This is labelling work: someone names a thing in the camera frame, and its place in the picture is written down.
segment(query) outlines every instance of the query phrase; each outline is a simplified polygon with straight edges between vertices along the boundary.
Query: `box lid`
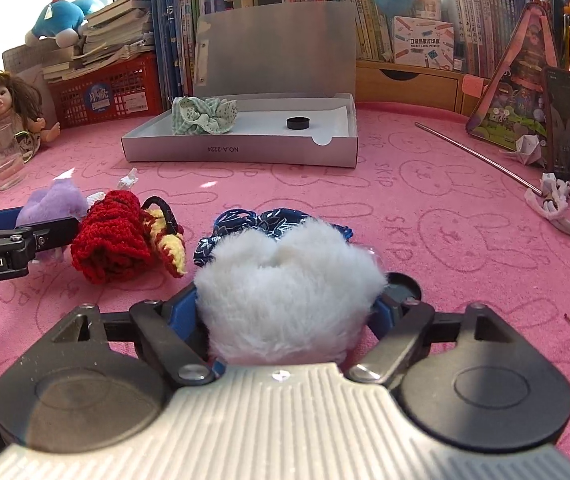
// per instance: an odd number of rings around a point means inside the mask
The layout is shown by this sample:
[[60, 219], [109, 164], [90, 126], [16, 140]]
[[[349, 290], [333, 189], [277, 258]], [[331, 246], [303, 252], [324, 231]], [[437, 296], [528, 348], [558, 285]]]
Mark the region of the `box lid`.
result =
[[201, 16], [193, 94], [353, 95], [355, 20], [351, 2], [272, 4]]

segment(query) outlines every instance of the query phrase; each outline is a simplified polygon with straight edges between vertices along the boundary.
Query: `doll hair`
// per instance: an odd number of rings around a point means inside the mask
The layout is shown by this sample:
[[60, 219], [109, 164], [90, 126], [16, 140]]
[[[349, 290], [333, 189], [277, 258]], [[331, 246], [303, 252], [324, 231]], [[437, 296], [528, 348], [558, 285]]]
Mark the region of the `doll hair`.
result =
[[9, 72], [0, 72], [0, 87], [8, 89], [12, 96], [12, 107], [22, 119], [23, 127], [27, 127], [27, 120], [35, 121], [41, 115], [42, 95], [40, 91]]

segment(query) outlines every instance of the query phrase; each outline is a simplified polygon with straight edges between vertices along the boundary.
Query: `blue round sticker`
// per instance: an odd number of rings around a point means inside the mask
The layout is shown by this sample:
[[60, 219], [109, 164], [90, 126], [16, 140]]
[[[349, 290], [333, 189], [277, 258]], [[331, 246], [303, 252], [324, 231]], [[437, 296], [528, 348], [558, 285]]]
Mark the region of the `blue round sticker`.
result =
[[104, 112], [111, 106], [111, 88], [105, 83], [92, 85], [85, 92], [85, 105], [94, 113]]

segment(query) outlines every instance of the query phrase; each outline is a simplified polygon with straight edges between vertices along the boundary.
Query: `green gingham fabric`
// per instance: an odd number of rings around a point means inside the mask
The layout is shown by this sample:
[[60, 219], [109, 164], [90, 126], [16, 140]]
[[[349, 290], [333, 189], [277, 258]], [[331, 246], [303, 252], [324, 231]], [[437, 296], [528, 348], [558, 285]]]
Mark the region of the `green gingham fabric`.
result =
[[226, 134], [236, 123], [236, 101], [181, 97], [172, 104], [174, 135]]

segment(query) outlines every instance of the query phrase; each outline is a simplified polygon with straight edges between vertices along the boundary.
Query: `drawer handle cutout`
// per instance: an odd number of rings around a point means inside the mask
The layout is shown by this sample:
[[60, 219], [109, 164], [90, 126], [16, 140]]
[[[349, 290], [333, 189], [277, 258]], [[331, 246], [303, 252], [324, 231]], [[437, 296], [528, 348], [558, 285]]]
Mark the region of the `drawer handle cutout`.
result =
[[395, 81], [409, 81], [410, 79], [414, 79], [418, 76], [417, 73], [414, 72], [402, 72], [400, 70], [387, 70], [385, 68], [379, 69], [385, 77], [389, 77]]

